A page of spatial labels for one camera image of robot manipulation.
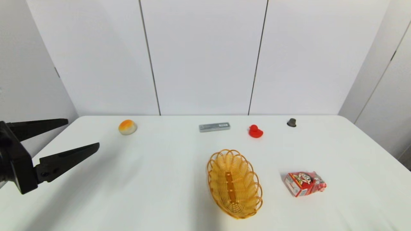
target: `toy bun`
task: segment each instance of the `toy bun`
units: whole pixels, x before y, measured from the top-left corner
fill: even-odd
[[[124,120],[118,126],[118,131],[122,135],[130,135],[133,134],[137,130],[137,125],[132,120]]]

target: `woven basket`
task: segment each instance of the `woven basket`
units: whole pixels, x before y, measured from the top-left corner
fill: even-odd
[[[250,162],[236,150],[214,153],[207,164],[214,201],[236,219],[253,216],[263,205],[263,190]]]

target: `red rubber duck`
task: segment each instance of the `red rubber duck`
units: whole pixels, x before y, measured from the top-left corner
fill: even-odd
[[[248,132],[248,134],[254,138],[260,138],[263,135],[263,133],[264,132],[258,129],[257,125],[255,124],[250,126],[250,130]]]

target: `red juice carton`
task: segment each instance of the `red juice carton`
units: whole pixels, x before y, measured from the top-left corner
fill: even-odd
[[[322,192],[327,187],[327,184],[316,172],[288,173],[284,183],[295,197],[310,195],[318,191]]]

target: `cartoon character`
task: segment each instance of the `cartoon character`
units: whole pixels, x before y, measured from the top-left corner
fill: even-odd
[[[303,172],[298,173],[298,175],[293,175],[293,177],[298,181],[300,185],[302,185],[303,183],[310,184],[312,181],[311,176]]]

